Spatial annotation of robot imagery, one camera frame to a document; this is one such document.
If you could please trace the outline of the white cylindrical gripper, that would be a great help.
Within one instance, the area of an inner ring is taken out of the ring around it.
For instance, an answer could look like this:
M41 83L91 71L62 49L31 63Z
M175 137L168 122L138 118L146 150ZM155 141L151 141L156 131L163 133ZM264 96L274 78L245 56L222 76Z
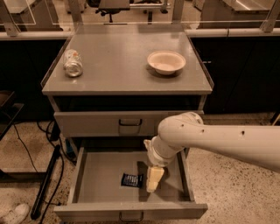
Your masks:
M175 156L183 150L183 147L170 146L159 136L154 136L151 140L144 139L143 144L147 150L150 164L153 166L148 167L146 190L148 193L153 193L165 173L162 167L170 164Z

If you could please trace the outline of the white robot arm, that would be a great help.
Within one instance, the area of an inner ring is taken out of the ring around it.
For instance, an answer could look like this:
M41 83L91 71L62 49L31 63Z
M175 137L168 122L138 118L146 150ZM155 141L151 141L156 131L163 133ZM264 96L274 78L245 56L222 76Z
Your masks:
M198 148L280 171L280 127L205 125L194 112L162 120L157 135L146 140L149 166L146 190L155 192L164 168L187 148Z

